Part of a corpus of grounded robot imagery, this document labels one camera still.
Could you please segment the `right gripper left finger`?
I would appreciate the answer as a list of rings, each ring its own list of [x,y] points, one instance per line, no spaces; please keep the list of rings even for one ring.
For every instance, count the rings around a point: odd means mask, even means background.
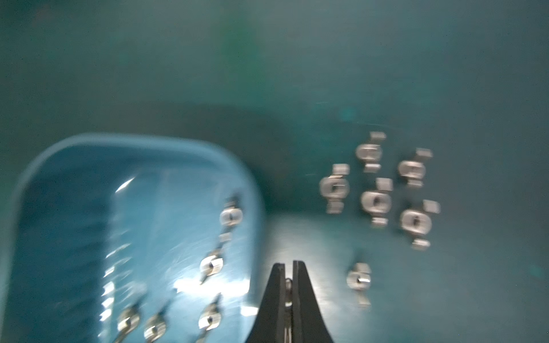
[[[286,290],[285,265],[275,263],[246,343],[285,341]]]

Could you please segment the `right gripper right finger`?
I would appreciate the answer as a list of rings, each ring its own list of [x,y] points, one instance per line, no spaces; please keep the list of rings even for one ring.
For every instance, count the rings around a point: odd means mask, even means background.
[[[293,262],[293,342],[332,343],[303,261]]]

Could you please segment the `teal plastic storage box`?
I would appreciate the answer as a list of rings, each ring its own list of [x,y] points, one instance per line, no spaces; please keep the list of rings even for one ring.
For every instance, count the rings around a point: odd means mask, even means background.
[[[237,197],[243,221],[222,244],[220,213]],[[264,231],[259,187],[215,144],[83,134],[41,153],[20,179],[1,238],[1,341],[113,342],[122,310],[140,303],[123,342],[195,342],[205,307],[221,294],[222,320],[205,342],[244,342],[257,307],[254,277]],[[224,267],[200,284],[200,262]]]

